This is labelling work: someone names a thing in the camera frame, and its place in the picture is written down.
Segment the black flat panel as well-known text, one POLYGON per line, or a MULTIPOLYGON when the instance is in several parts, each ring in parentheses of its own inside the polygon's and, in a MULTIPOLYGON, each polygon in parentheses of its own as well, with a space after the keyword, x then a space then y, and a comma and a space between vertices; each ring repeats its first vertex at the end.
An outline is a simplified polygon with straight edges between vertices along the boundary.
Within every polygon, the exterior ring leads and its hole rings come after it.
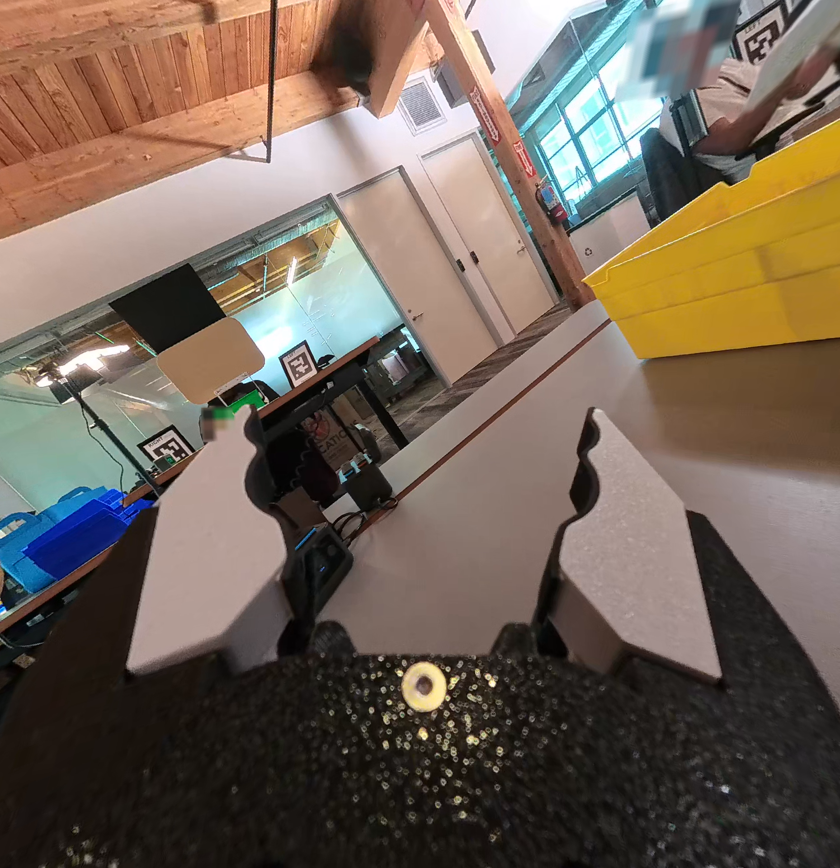
POLYGON ((227 318, 188 263, 127 292, 109 306, 155 354, 227 318))

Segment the white recycling bin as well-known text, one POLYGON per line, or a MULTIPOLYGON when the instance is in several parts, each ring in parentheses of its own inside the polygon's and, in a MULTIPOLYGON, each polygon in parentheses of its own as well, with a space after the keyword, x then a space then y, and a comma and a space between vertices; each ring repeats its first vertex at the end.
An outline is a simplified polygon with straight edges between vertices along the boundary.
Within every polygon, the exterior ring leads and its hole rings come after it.
POLYGON ((613 200, 569 230, 568 238, 586 274, 591 274, 650 231, 636 189, 613 200))

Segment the wooden post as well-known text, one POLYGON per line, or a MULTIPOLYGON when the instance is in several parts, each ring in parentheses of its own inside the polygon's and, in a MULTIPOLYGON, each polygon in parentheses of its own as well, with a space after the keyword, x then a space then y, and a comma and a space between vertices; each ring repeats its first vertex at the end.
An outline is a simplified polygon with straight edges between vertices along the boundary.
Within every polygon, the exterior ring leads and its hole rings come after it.
POLYGON ((517 139, 523 141, 523 138, 514 124, 464 15, 458 9, 458 3, 425 1, 421 9, 417 15, 429 24, 436 40, 444 50, 445 57, 452 63, 468 102, 468 95, 473 87, 477 85, 480 88, 501 132, 500 144, 493 147, 499 166, 507 177, 528 219, 534 239, 538 241, 568 304, 574 310, 584 307, 595 300, 595 295, 584 282, 585 271, 566 231, 562 226, 550 223, 535 197, 535 186, 540 178, 539 175, 536 173, 535 178, 528 179, 515 157, 513 144, 517 139))

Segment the studio light on stand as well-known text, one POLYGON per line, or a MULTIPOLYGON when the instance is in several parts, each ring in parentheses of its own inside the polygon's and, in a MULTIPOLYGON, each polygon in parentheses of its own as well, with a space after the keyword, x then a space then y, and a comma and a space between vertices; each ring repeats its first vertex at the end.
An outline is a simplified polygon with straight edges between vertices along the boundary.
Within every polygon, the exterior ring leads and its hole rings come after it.
POLYGON ((113 451, 122 456, 132 467, 137 477, 149 486, 153 496, 159 499, 162 494, 161 486, 156 483, 141 461, 122 443, 122 440, 113 432, 108 423, 100 417, 84 396, 84 392, 90 386, 99 385, 101 380, 100 373, 87 362, 67 363, 65 365, 51 362, 45 365, 34 376, 35 385, 49 390, 60 403, 66 404, 68 401, 71 401, 76 404, 80 409, 87 430, 95 429, 100 431, 103 438, 111 443, 113 451))

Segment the black charging case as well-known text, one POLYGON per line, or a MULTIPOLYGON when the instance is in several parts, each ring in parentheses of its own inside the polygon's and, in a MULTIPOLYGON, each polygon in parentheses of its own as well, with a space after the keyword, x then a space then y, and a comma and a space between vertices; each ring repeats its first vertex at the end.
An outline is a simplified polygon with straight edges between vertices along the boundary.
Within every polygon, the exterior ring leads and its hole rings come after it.
POLYGON ((316 619, 352 565, 353 555, 332 525, 320 524, 304 532, 284 580, 295 615, 306 621, 316 619))

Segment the red fire extinguisher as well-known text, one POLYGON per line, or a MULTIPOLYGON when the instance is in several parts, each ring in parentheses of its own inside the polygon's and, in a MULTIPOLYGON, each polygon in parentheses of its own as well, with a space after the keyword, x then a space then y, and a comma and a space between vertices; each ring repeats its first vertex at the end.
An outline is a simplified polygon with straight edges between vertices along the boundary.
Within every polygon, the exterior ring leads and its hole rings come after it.
POLYGON ((566 207, 547 177, 539 179, 535 186, 535 197, 552 225, 569 227, 566 207))

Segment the wall air vent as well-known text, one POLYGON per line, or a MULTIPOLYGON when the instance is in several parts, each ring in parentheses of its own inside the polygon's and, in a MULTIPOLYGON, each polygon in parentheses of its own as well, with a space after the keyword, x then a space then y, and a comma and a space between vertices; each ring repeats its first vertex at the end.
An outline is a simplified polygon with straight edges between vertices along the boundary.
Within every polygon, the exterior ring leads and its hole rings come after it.
POLYGON ((406 82, 396 104, 413 136, 421 136, 447 123, 427 77, 419 75, 406 82))

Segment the blue plastic tote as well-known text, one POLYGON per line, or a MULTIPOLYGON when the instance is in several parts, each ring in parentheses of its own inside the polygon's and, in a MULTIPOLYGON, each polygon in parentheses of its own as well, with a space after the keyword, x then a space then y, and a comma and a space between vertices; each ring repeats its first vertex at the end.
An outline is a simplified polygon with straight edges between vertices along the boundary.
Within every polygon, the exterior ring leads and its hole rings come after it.
POLYGON ((37 594, 57 579, 25 554, 25 549, 54 525, 47 515, 16 512, 0 520, 0 565, 28 594, 37 594))

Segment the printed cardboard box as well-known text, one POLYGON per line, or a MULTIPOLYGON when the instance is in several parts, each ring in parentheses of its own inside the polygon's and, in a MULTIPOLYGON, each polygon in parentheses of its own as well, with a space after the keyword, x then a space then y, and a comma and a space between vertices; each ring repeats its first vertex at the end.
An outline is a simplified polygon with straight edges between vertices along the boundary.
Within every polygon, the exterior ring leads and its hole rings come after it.
POLYGON ((329 467, 338 473, 365 446, 356 426, 351 426, 331 407, 324 406, 306 417, 300 426, 311 438, 313 445, 329 467))

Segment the white door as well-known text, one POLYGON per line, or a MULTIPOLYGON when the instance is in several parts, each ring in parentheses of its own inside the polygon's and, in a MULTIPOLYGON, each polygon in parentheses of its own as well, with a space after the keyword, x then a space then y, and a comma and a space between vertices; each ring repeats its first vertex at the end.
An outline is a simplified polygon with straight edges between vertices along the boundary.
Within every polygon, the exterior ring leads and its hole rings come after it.
POLYGON ((556 304, 530 238, 476 136, 421 156, 426 175, 513 333, 556 304))
POLYGON ((453 385, 515 336, 508 298, 481 269, 424 166, 338 193, 351 233, 438 377, 453 385))

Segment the stack of blue bins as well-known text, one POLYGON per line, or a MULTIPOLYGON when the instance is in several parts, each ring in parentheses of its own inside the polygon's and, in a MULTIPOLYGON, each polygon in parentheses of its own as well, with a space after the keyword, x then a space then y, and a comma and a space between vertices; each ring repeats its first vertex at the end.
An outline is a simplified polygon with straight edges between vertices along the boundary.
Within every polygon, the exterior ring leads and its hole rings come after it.
POLYGON ((154 505, 141 500, 125 506, 125 495, 116 489, 100 487, 79 492, 78 497, 63 497, 52 509, 70 511, 48 530, 36 537, 24 554, 55 579, 62 579, 113 546, 122 537, 136 515, 154 505))

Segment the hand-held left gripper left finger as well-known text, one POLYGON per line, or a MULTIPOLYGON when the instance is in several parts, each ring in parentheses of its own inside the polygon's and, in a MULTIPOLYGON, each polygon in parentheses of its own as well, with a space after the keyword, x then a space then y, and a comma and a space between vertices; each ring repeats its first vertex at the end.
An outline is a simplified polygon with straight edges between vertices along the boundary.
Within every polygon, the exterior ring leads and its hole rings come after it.
POLYGON ((151 675, 216 654, 234 672, 274 662, 294 614, 291 556, 257 410, 243 406, 156 508, 126 668, 151 675))

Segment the black utility cart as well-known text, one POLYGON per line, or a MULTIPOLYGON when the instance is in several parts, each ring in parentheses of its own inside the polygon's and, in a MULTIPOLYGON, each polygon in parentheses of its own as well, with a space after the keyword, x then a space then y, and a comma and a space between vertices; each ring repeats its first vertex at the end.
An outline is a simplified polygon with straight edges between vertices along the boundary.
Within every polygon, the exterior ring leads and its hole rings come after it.
POLYGON ((386 406, 437 375, 405 325, 384 334, 371 348, 364 368, 365 381, 386 406))

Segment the black wall speaker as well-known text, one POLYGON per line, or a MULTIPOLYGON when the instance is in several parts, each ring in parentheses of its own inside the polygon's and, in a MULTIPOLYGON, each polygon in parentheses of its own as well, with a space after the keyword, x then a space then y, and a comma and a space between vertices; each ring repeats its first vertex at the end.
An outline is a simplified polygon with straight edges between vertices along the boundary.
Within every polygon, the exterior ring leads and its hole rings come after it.
MULTIPOLYGON (((482 39, 480 31, 474 29, 472 35, 477 42, 478 48, 486 61, 490 73, 494 73, 495 65, 482 39)), ((456 71, 447 57, 444 57, 444 59, 439 62, 437 71, 434 75, 434 80, 437 82, 446 102, 452 109, 465 105, 468 102, 467 96, 458 81, 456 71)))

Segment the beige rounded board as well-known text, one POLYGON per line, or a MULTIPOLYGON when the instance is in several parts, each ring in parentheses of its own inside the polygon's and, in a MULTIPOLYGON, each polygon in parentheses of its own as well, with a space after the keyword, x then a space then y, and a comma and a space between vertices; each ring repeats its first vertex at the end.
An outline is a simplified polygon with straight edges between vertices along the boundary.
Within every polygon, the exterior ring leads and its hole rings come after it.
POLYGON ((160 371, 190 404, 206 405, 265 366, 265 357, 241 321, 218 320, 156 357, 160 371))

